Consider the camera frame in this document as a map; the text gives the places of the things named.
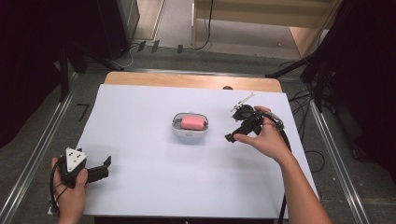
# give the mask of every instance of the pink object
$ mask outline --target pink object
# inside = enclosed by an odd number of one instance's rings
[[[181,120],[181,128],[201,131],[204,129],[204,118],[186,115]]]

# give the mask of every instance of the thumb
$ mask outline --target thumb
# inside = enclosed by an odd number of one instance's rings
[[[88,170],[82,169],[76,178],[76,186],[75,189],[85,189],[85,184],[88,180]]]
[[[244,134],[241,134],[241,133],[236,133],[236,134],[234,134],[233,135],[233,138],[236,140],[236,141],[238,141],[238,142],[241,142],[241,143],[245,143],[245,144],[248,144],[248,145],[251,145],[251,146],[253,146],[254,145],[254,138],[252,138],[252,137],[249,137],[249,136],[247,136],[247,135],[244,135]]]

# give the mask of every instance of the human hand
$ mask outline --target human hand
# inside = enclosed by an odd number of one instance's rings
[[[52,167],[58,161],[52,158]],[[61,174],[57,170],[53,177],[55,196],[58,199],[60,218],[59,223],[78,223],[85,207],[85,187],[88,180],[87,169],[82,169],[77,176],[76,186],[73,189],[62,184]]]
[[[256,111],[270,112],[269,108],[263,106],[254,106]],[[274,159],[277,162],[283,160],[284,157],[291,153],[285,144],[275,124],[264,117],[262,123],[262,131],[257,137],[246,136],[241,133],[236,133],[233,138],[238,141],[257,148],[262,154]]]

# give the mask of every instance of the finger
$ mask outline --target finger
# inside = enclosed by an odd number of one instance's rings
[[[264,119],[262,120],[262,125],[264,125],[264,124],[274,125],[274,122],[271,121],[270,119],[268,119],[267,117],[264,117]]]
[[[85,189],[85,184],[87,183],[88,180],[88,171],[87,169],[82,169],[76,178],[76,190],[84,190]]]
[[[255,105],[254,109],[257,111],[262,111],[262,112],[271,112],[270,108],[264,107],[262,105]]]
[[[238,142],[245,143],[245,144],[248,144],[248,145],[251,145],[251,146],[253,146],[255,144],[254,138],[246,136],[246,135],[241,134],[241,133],[234,134],[233,138],[236,141],[238,141]]]

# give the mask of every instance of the white table surface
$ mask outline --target white table surface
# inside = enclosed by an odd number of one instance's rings
[[[292,152],[316,192],[286,94],[255,94],[246,104],[270,107],[283,120]],[[84,214],[277,218],[284,194],[277,163],[224,137],[241,123],[231,118],[230,109],[249,95],[102,85],[78,148],[88,153],[87,168],[108,156],[112,164],[108,178],[88,186]],[[191,142],[174,135],[172,120],[181,112],[208,118],[204,139]]]

